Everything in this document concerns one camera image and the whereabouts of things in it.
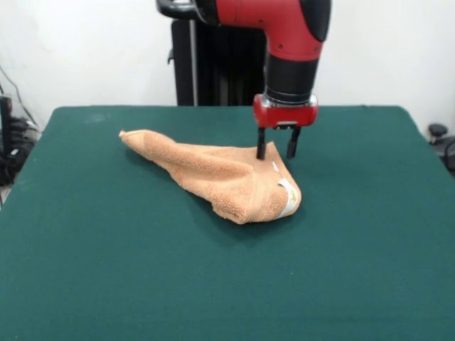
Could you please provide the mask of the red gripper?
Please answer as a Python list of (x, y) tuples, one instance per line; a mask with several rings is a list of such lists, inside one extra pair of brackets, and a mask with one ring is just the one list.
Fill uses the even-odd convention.
[(256, 94), (253, 100), (253, 113), (258, 125), (257, 159), (264, 159), (265, 129), (279, 126), (294, 126), (287, 146), (287, 158), (294, 158), (301, 133), (300, 126), (309, 126), (316, 121), (319, 112), (317, 97), (312, 94), (303, 105), (284, 105), (270, 101), (264, 94)]

